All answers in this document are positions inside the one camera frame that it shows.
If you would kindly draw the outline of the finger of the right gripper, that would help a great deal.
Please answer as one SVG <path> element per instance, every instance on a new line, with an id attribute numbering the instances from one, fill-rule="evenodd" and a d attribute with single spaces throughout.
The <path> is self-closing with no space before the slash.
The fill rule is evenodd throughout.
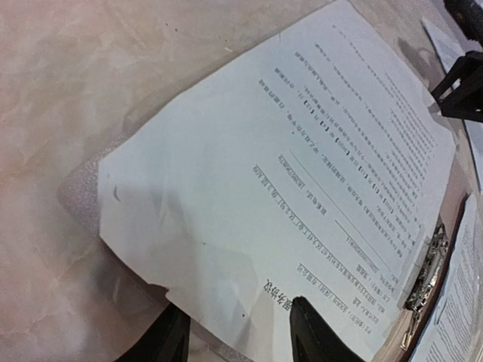
<path id="1" fill-rule="evenodd" d="M 482 122 L 482 52 L 458 57 L 431 95 L 444 117 Z"/>

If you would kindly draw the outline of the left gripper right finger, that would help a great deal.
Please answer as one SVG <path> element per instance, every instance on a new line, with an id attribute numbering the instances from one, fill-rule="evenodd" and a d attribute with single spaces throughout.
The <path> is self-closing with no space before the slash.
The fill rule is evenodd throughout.
<path id="1" fill-rule="evenodd" d="M 290 316 L 294 362 L 361 362 L 303 296 L 293 299 Z"/>

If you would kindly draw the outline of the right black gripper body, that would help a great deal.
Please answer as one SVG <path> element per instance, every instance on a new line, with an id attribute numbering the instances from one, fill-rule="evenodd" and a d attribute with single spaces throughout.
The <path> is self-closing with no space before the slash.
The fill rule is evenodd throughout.
<path id="1" fill-rule="evenodd" d="M 468 39 L 482 39 L 482 7 L 477 1 L 444 0 L 444 5 Z"/>

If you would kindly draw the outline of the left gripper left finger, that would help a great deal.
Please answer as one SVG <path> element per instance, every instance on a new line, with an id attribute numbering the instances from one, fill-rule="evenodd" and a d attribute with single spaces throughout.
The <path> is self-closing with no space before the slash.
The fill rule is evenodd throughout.
<path id="1" fill-rule="evenodd" d="M 187 362 L 190 317 L 170 303 L 115 362 Z"/>

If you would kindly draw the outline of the sparse printed paper sheet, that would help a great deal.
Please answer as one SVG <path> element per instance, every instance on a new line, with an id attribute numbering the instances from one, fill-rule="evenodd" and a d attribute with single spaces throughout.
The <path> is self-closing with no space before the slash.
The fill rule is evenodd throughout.
<path id="1" fill-rule="evenodd" d="M 463 48 L 458 41 L 452 39 L 452 37 L 425 17 L 422 18 L 422 24 L 435 48 L 444 71 L 448 73 L 457 58 L 465 54 Z M 464 124 L 472 150 L 477 156 L 482 156 L 482 123 L 465 120 Z"/>

